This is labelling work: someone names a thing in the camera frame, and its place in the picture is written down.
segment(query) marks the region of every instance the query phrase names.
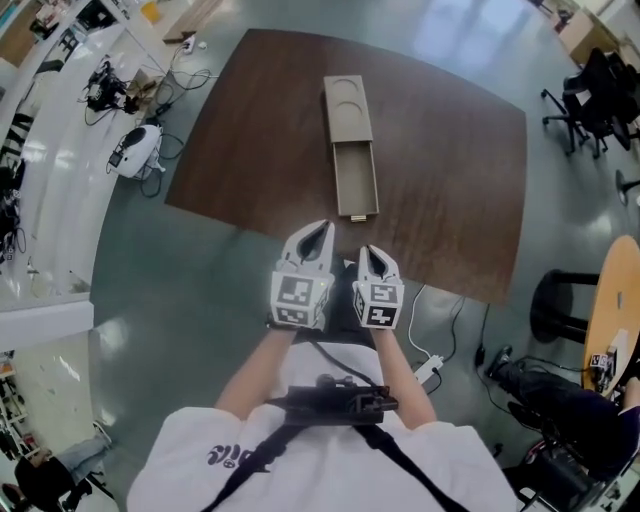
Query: cardboard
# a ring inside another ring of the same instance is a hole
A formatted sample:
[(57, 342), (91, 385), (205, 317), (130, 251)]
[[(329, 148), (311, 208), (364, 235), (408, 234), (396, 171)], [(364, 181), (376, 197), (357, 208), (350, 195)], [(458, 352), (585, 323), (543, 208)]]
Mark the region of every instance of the cardboard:
[(373, 134), (362, 77), (328, 76), (324, 86), (338, 214), (362, 221), (379, 211)]
[(576, 64), (586, 64), (594, 48), (607, 53), (619, 46), (616, 36), (588, 9), (580, 9), (573, 15), (560, 32), (560, 41)]

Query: shoulder strap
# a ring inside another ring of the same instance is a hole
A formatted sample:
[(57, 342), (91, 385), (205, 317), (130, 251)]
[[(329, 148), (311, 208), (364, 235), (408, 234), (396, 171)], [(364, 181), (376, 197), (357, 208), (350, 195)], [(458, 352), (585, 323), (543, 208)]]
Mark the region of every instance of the shoulder strap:
[(267, 464), (271, 464), (276, 457), (280, 457), (287, 449), (287, 443), (302, 432), (306, 426), (282, 425), (273, 434), (256, 446), (255, 451), (231, 473), (229, 480), (218, 493), (215, 501), (202, 509), (202, 512), (211, 512), (224, 500), (231, 496), (245, 483), (251, 475), (262, 470)]
[(438, 489), (436, 484), (416, 466), (415, 462), (407, 457), (388, 432), (382, 430), (378, 425), (354, 425), (353, 428), (364, 438), (370, 448), (380, 450), (426, 487), (446, 512), (468, 512), (465, 507)]
[[(231, 496), (244, 484), (255, 472), (260, 471), (267, 464), (271, 464), (276, 457), (280, 457), (287, 448), (287, 443), (302, 432), (306, 426), (282, 425), (278, 430), (262, 441), (255, 451), (242, 462), (231, 474), (227, 483), (218, 493), (215, 501), (202, 509), (202, 512), (211, 512), (224, 500)], [(370, 448), (380, 450), (389, 459), (404, 469), (418, 480), (445, 510), (445, 512), (469, 512), (465, 507), (444, 494), (425, 475), (416, 464), (405, 455), (396, 444), (390, 434), (382, 430), (378, 425), (354, 425), (356, 431), (364, 438)]]

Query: wooden table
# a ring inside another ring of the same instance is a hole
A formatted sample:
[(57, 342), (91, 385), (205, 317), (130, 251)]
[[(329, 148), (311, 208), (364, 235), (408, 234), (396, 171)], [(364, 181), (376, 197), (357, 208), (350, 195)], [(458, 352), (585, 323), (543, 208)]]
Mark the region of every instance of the wooden table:
[[(361, 75), (380, 214), (338, 217), (323, 77)], [(503, 303), (520, 239), (525, 115), (435, 66), (342, 39), (249, 30), (191, 132), (167, 202), (285, 240), (336, 223), (349, 259), (374, 244), (402, 276)]]
[[(627, 355), (625, 360), (618, 358), (616, 378), (604, 395), (620, 380), (640, 333), (640, 249), (628, 235), (613, 242), (602, 265), (585, 338), (583, 368), (589, 367), (593, 354), (607, 352), (619, 329), (628, 332)], [(595, 389), (588, 372), (582, 374), (582, 386)]]

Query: white t-shirt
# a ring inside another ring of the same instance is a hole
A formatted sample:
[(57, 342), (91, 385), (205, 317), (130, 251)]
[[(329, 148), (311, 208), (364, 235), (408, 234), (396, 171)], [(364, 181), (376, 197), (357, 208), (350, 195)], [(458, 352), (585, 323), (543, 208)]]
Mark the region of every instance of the white t-shirt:
[[(323, 347), (382, 383), (374, 350), (332, 343)], [(313, 386), (322, 373), (346, 375), (309, 343), (294, 345), (274, 396), (283, 396), (288, 385)], [(247, 421), (207, 408), (188, 407), (171, 414), (131, 487), (129, 512), (200, 512), (216, 498), (238, 463), (283, 420), (284, 411), (272, 405), (258, 407)], [(381, 426), (440, 490), (470, 512), (517, 509), (515, 495), (473, 428), (436, 422), (411, 431), (395, 412), (385, 413)], [(369, 448), (351, 427), (308, 428), (266, 470), (253, 474), (217, 510), (442, 510), (422, 484), (379, 450)]]

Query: gray floor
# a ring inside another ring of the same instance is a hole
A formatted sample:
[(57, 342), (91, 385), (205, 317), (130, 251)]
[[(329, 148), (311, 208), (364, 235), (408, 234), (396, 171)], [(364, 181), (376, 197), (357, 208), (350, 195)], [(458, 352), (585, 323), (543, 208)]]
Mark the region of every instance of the gray floor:
[[(543, 130), (540, 118), (555, 111), (540, 91), (558, 92), (562, 79), (576, 71), (544, 16), (524, 0), (224, 0), (198, 34), (208, 43), (202, 59), (213, 74), (251, 27), (338, 36), (407, 54), (526, 112), (527, 193), (517, 264), (508, 303), (491, 307), (484, 340), (489, 355), (510, 343), (519, 355), (579, 366), (581, 346), (570, 341), (542, 346), (531, 338), (531, 297), (546, 271), (596, 272), (615, 237), (635, 236), (638, 207), (620, 204), (613, 173), (620, 168), (627, 179), (638, 178), (640, 167), (634, 153), (614, 141), (599, 161), (588, 146), (567, 158), (564, 127)], [(188, 137), (212, 85), (188, 93), (169, 111), (167, 132)], [(164, 417), (182, 406), (211, 405), (259, 340), (269, 272), (281, 250), (279, 241), (166, 206), (175, 162), (169, 164), (164, 192), (153, 200), (120, 179), (95, 266), (92, 301), (99, 327), (91, 345), (92, 393), (96, 413), (114, 421), (119, 447), (107, 471), (120, 499)], [(412, 362), (422, 359), (407, 342), (418, 287), (409, 283), (397, 331)], [(578, 294), (576, 312), (583, 316), (588, 316), (588, 293)], [(456, 300), (427, 288), (416, 308), (414, 340), (432, 352), (450, 353)], [(484, 310), (484, 304), (466, 300), (456, 324), (457, 353), (443, 368), (444, 384), (432, 399), (443, 420), (474, 425), (489, 446), (502, 443), (499, 461), (507, 466), (520, 460), (536, 436), (493, 407), (474, 374)], [(492, 394), (505, 403), (499, 389), (492, 387)]]

